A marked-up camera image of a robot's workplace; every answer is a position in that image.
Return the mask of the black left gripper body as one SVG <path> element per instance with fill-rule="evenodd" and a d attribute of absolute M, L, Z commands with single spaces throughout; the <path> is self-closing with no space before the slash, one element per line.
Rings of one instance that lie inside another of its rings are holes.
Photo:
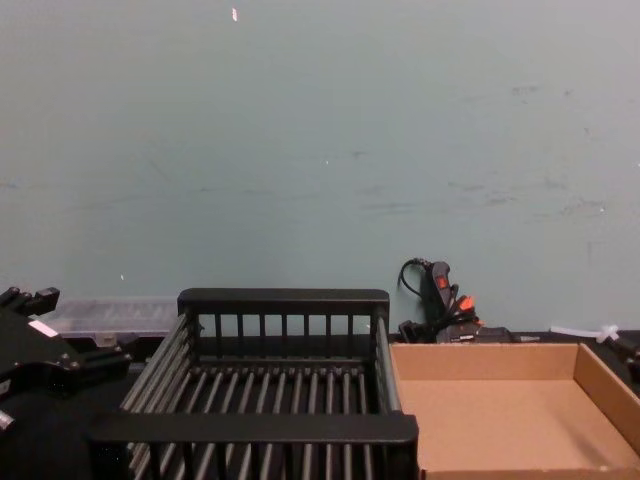
<path fill-rule="evenodd" d="M 39 320 L 1 310 L 1 398 L 29 390 L 68 387 L 83 360 Z"/>

